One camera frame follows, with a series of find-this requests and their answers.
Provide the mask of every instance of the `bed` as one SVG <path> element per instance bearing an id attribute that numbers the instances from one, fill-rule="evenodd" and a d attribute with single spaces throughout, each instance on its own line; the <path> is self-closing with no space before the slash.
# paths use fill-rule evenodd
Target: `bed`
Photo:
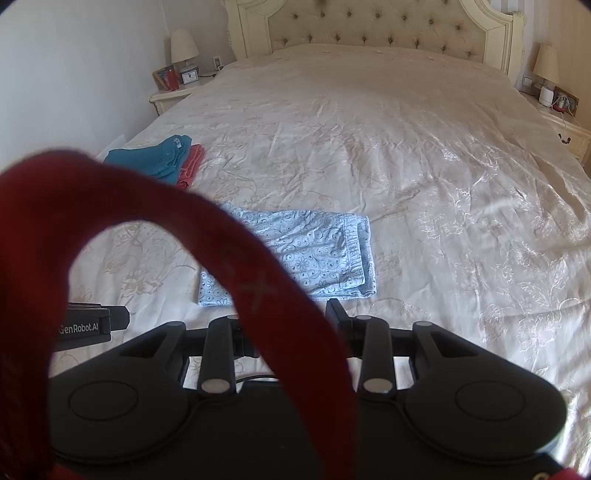
<path id="1" fill-rule="evenodd" d="M 523 17 L 484 0 L 226 8 L 239 61 L 128 147 L 191 136 L 206 149 L 191 191 L 216 202 L 369 216 L 378 294 L 345 302 L 349 314 L 430 320 L 542 375 L 569 407 L 556 457 L 587 471 L 591 183 L 512 86 Z M 168 321 L 229 314 L 197 306 L 199 272 L 152 224 L 99 235 L 71 298 L 126 305 L 130 327 L 56 355 L 52 372 Z M 239 375 L 264 369 L 236 362 Z"/>

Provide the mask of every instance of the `drawer handle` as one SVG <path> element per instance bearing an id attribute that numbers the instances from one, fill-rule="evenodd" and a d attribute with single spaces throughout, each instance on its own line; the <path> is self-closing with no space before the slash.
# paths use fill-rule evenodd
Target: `drawer handle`
<path id="1" fill-rule="evenodd" d="M 571 138 L 569 137 L 569 141 L 566 140 L 562 140 L 562 143 L 565 145 L 568 145 L 570 143 Z"/>

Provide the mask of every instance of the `black device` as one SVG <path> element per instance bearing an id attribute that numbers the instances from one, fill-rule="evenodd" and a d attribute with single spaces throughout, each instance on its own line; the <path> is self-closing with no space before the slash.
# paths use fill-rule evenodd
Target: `black device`
<path id="1" fill-rule="evenodd" d="M 103 307 L 98 303 L 69 303 L 54 350 L 60 352 L 111 341 L 111 332 L 129 326 L 125 307 Z"/>
<path id="2" fill-rule="evenodd" d="M 566 406 L 542 378 L 430 322 L 390 329 L 336 300 L 326 317 L 362 359 L 358 479 L 532 480 L 563 469 L 548 453 Z M 192 356 L 202 357 L 196 390 L 182 386 Z M 236 319 L 202 330 L 171 322 L 54 377 L 58 463 L 87 480 L 322 479 L 281 384 L 236 382 L 244 356 L 258 353 Z M 411 388 L 396 387 L 394 356 L 408 357 Z"/>

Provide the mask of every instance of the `clock face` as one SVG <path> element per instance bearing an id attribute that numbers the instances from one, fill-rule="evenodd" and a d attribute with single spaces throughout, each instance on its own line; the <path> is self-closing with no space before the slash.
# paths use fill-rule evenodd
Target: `clock face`
<path id="1" fill-rule="evenodd" d="M 196 82 L 199 79 L 197 76 L 197 70 L 191 70 L 190 72 L 183 73 L 183 83 Z"/>

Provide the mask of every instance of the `table lamp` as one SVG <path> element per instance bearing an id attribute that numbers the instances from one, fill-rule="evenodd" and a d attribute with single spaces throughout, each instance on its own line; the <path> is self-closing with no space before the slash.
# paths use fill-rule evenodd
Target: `table lamp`
<path id="1" fill-rule="evenodd" d="M 191 78 L 192 81 L 196 80 L 199 69 L 194 64 L 189 64 L 189 60 L 199 55 L 199 49 L 195 45 L 193 36 L 189 30 L 181 28 L 175 30 L 170 37 L 170 53 L 171 60 L 173 63 L 184 62 L 184 66 L 181 68 L 180 73 L 183 77 L 183 83 L 189 83 L 185 81 L 185 77 Z M 195 71 L 194 75 L 185 75 L 185 73 Z"/>
<path id="2" fill-rule="evenodd" d="M 544 79 L 540 93 L 540 103 L 544 106 L 552 106 L 554 92 L 547 85 L 548 82 L 560 83 L 558 74 L 558 50 L 555 47 L 542 43 L 538 60 L 535 62 L 534 73 Z"/>

